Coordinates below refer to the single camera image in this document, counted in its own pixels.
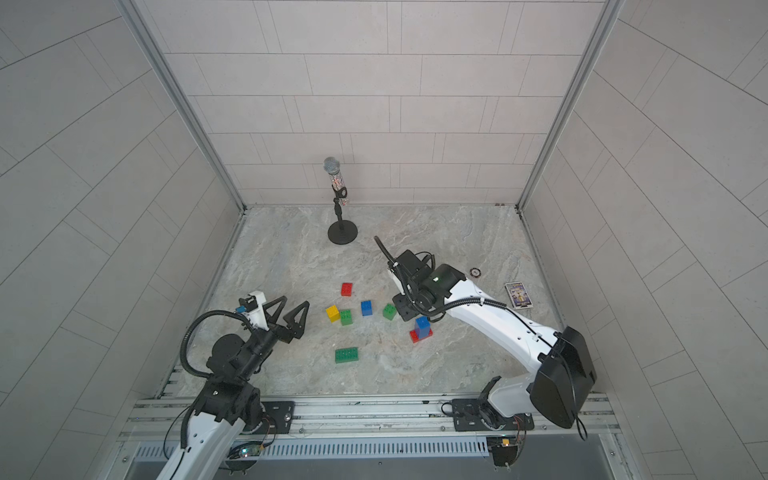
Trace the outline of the blue small lego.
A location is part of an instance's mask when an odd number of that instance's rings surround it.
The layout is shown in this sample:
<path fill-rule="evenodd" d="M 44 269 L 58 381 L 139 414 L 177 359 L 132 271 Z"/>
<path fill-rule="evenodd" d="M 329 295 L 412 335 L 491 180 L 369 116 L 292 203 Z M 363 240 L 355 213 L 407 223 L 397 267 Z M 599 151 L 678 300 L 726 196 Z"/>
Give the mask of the blue small lego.
<path fill-rule="evenodd" d="M 373 315 L 373 305 L 371 300 L 365 300 L 361 302 L 361 313 L 363 316 Z"/>
<path fill-rule="evenodd" d="M 416 335 L 417 340 L 428 338 L 431 335 L 431 323 L 426 316 L 416 319 L 413 333 Z"/>

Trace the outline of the red long lego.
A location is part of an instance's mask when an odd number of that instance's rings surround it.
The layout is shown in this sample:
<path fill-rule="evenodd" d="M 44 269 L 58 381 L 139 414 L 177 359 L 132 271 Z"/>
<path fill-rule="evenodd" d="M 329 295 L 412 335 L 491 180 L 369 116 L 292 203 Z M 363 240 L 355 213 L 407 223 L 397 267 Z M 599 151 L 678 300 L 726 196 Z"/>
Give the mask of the red long lego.
<path fill-rule="evenodd" d="M 420 337 L 416 330 L 410 331 L 409 335 L 410 335 L 411 341 L 413 343 L 418 343 L 418 342 L 420 342 L 420 341 L 422 341 L 422 340 L 424 340 L 426 338 L 431 337 L 433 335 L 433 331 L 429 330 L 428 334 L 425 337 Z"/>

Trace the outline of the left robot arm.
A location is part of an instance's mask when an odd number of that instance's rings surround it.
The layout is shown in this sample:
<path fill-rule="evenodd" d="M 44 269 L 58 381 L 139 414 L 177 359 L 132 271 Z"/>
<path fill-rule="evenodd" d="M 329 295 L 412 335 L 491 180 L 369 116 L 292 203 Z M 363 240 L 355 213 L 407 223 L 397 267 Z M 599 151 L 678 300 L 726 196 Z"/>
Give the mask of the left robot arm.
<path fill-rule="evenodd" d="M 209 310 L 189 325 L 180 345 L 180 362 L 184 371 L 205 383 L 180 415 L 179 446 L 158 475 L 160 479 L 212 479 L 224 462 L 237 459 L 240 450 L 254 444 L 264 449 L 279 434 L 290 431 L 295 403 L 264 403 L 260 390 L 250 383 L 277 343 L 289 344 L 305 333 L 310 303 L 284 312 L 286 302 L 284 296 L 268 301 L 255 291 L 241 298 L 235 310 Z M 249 337 L 232 333 L 220 337 L 206 361 L 207 369 L 201 371 L 189 363 L 188 347 L 197 328 L 211 317 L 237 321 Z M 260 431 L 262 440 L 236 444 L 238 437 Z"/>

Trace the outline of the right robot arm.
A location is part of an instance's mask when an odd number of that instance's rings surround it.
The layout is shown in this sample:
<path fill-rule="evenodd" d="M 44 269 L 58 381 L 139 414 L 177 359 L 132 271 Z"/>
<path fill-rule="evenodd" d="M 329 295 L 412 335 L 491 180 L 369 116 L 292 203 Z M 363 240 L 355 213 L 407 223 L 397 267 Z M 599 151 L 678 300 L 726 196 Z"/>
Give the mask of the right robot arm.
<path fill-rule="evenodd" d="M 477 415 L 492 429 L 514 417 L 537 412 L 565 429 L 582 425 L 579 413 L 596 382 L 583 335 L 572 327 L 557 331 L 491 298 L 464 273 L 448 264 L 434 265 L 410 250 L 386 253 L 389 272 L 398 284 L 393 298 L 405 320 L 447 314 L 483 333 L 511 354 L 526 370 L 513 379 L 495 377 L 484 387 Z"/>

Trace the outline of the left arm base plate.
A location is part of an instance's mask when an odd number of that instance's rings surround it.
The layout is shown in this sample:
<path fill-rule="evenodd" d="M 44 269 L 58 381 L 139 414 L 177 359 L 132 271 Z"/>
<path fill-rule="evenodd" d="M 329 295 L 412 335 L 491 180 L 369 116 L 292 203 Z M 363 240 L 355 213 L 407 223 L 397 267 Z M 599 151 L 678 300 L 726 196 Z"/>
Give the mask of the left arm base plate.
<path fill-rule="evenodd" d="M 269 436 L 290 431 L 295 410 L 294 401 L 267 401 L 246 410 L 243 435 Z"/>

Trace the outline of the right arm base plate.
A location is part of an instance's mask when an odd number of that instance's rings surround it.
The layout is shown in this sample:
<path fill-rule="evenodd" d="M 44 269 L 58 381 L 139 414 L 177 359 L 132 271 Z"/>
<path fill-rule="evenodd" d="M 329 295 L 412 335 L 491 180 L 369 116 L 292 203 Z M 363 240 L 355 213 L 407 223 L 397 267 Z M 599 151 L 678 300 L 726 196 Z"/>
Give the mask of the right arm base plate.
<path fill-rule="evenodd" d="M 531 414 L 518 413 L 512 417 L 496 414 L 489 405 L 477 399 L 452 399 L 447 413 L 453 419 L 456 432 L 528 432 L 535 429 Z"/>

